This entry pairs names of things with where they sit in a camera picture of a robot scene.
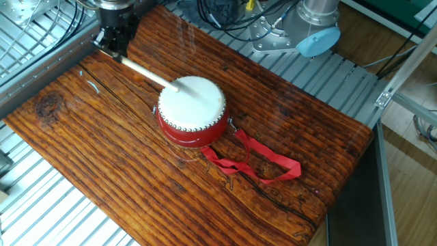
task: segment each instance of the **wooden stick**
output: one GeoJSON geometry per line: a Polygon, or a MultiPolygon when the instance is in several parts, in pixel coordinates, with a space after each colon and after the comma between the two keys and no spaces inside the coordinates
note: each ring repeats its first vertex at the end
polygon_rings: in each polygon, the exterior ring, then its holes
{"type": "Polygon", "coordinates": [[[141,73],[142,75],[146,76],[148,79],[164,86],[172,89],[174,92],[179,92],[179,88],[175,85],[172,85],[170,82],[166,81],[165,79],[161,78],[160,76],[154,74],[153,72],[150,72],[149,70],[143,68],[139,64],[134,63],[133,61],[129,60],[126,57],[122,57],[122,63],[129,68],[132,68],[133,70],[141,73]]]}

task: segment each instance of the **blue cap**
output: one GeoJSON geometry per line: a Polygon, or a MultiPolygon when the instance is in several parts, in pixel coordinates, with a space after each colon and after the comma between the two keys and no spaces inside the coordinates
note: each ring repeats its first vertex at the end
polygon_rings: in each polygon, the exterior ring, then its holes
{"type": "Polygon", "coordinates": [[[340,38],[338,27],[329,27],[300,41],[296,49],[305,57],[320,55],[332,47],[340,38]]]}

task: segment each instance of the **small drum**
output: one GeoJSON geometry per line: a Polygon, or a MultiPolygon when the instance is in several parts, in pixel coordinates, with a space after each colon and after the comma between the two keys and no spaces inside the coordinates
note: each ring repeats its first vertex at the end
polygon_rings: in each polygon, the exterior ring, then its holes
{"type": "Polygon", "coordinates": [[[183,77],[173,83],[180,91],[165,88],[158,101],[158,124],[164,135],[187,148],[201,148],[219,139],[229,117],[221,89],[202,77],[183,77]]]}

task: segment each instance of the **red strap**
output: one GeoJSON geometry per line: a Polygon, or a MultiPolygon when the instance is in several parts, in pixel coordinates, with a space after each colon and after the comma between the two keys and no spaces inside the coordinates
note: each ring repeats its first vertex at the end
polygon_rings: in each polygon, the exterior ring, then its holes
{"type": "Polygon", "coordinates": [[[208,158],[208,160],[210,160],[214,164],[216,164],[218,166],[218,168],[220,168],[225,174],[234,174],[236,172],[244,172],[245,174],[259,178],[261,180],[261,182],[263,182],[264,184],[270,184],[271,182],[280,181],[280,180],[289,180],[289,179],[297,178],[300,176],[300,163],[298,161],[291,160],[290,158],[287,158],[287,157],[282,156],[280,154],[276,154],[271,149],[260,144],[254,138],[246,135],[246,133],[241,129],[236,131],[234,135],[239,140],[241,140],[243,142],[244,147],[246,148],[246,161],[245,162],[231,161],[229,159],[219,159],[216,155],[216,152],[214,152],[209,146],[201,149],[202,153],[206,156],[206,158],[208,158]],[[289,171],[282,174],[278,178],[275,178],[274,180],[261,179],[255,173],[255,171],[253,171],[252,167],[249,167],[249,165],[247,165],[247,163],[249,162],[250,148],[252,148],[252,149],[254,149],[254,151],[264,155],[270,161],[275,162],[278,165],[281,165],[283,167],[288,168],[289,171]]]}

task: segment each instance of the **wooden board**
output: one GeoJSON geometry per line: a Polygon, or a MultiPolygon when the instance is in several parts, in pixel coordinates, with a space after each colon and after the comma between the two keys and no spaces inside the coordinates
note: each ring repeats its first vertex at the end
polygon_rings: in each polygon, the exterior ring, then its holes
{"type": "MultiPolygon", "coordinates": [[[[302,163],[265,185],[226,176],[198,150],[169,143],[152,115],[160,87],[94,53],[4,121],[142,245],[307,245],[372,139],[372,131],[158,6],[130,58],[168,80],[203,76],[236,126],[302,163]]],[[[212,144],[241,161],[229,127],[212,144]]],[[[264,178],[284,172],[252,154],[264,178]]]]}

